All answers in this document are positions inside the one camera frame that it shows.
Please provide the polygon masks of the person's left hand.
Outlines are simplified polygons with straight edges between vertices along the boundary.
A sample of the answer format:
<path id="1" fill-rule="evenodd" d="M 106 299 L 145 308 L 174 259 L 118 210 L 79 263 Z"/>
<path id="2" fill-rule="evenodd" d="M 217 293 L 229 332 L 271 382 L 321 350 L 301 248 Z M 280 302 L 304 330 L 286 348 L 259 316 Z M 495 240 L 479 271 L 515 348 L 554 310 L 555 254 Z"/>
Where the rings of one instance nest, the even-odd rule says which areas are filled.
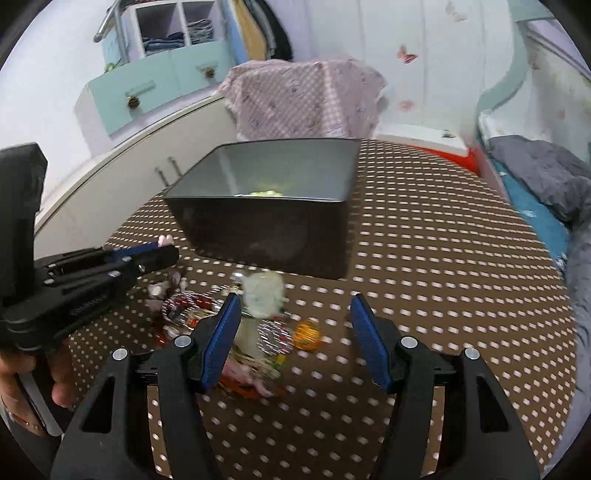
<path id="1" fill-rule="evenodd" d="M 45 356 L 1 350 L 1 401 L 7 415 L 37 436 L 57 437 L 76 397 L 68 341 Z"/>

